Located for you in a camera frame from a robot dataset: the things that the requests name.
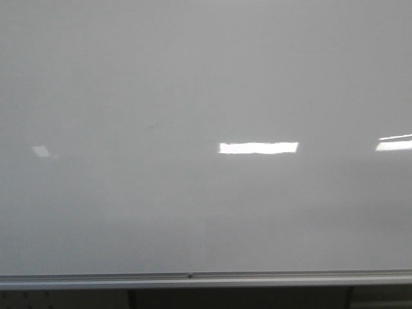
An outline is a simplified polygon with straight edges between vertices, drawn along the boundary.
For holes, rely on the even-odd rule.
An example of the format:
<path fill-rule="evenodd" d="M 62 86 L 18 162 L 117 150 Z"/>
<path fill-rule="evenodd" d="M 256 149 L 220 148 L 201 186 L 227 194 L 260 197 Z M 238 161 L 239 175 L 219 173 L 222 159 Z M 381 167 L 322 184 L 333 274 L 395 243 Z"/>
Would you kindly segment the white whiteboard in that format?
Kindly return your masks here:
<path fill-rule="evenodd" d="M 2 1 L 1 274 L 411 268 L 410 1 Z"/>

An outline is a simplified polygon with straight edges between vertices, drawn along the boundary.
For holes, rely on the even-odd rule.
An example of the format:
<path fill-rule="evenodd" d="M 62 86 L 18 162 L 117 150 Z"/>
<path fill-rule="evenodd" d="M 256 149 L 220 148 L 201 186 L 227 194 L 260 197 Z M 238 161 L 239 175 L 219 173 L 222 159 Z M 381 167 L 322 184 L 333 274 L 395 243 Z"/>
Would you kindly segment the aluminium whiteboard tray rail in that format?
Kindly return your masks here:
<path fill-rule="evenodd" d="M 411 270 L 4 275 L 1 290 L 410 285 Z"/>

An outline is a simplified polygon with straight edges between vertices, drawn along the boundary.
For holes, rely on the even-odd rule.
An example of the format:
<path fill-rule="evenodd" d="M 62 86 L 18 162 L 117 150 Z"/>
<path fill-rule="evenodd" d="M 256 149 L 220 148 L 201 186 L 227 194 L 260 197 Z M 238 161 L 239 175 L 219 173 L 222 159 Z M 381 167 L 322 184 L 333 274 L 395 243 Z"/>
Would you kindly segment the grey pegboard panel below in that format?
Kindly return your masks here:
<path fill-rule="evenodd" d="M 129 308 L 129 301 L 125 290 L 3 290 L 1 308 Z"/>

